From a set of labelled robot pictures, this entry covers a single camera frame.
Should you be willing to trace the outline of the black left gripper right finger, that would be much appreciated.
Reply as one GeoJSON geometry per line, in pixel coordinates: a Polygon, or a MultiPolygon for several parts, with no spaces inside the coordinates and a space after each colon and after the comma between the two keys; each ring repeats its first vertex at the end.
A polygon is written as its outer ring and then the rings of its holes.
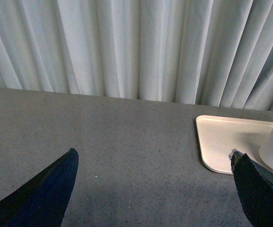
{"type": "Polygon", "coordinates": [[[229,159],[245,216],[254,227],[273,227],[273,172],[237,149],[229,159]]]}

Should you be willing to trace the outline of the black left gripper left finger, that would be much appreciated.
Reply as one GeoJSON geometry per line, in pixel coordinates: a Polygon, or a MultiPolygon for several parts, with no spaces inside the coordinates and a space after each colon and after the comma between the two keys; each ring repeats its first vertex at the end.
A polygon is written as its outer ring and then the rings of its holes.
{"type": "Polygon", "coordinates": [[[71,148],[0,201],[0,227],[59,227],[75,184],[79,155],[71,148]]]}

